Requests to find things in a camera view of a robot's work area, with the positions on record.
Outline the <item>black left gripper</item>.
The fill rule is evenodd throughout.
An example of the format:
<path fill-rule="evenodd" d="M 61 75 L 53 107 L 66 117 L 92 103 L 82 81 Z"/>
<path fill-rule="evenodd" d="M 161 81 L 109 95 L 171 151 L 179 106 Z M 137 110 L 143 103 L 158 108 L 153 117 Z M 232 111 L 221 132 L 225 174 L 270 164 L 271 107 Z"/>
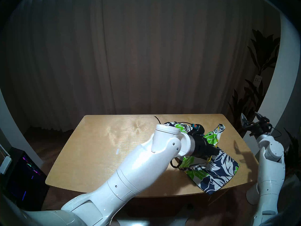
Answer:
<path fill-rule="evenodd" d="M 208 145 L 207 139 L 202 135 L 193 136 L 195 147 L 193 151 L 193 157 L 196 158 L 208 158 L 210 156 L 218 156 L 220 153 L 220 148 L 213 145 Z"/>

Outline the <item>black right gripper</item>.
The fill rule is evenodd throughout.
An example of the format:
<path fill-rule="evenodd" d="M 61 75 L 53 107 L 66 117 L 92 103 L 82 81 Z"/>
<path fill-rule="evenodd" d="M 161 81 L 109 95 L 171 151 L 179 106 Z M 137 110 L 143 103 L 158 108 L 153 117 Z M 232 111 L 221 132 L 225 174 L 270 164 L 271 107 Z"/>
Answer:
<path fill-rule="evenodd" d="M 272 130 L 272 125 L 269 122 L 265 122 L 265 116 L 262 116 L 258 112 L 255 112 L 258 122 L 248 122 L 246 116 L 241 113 L 240 121 L 241 126 L 246 131 L 250 131 L 249 136 L 259 137 L 263 134 L 270 134 Z"/>

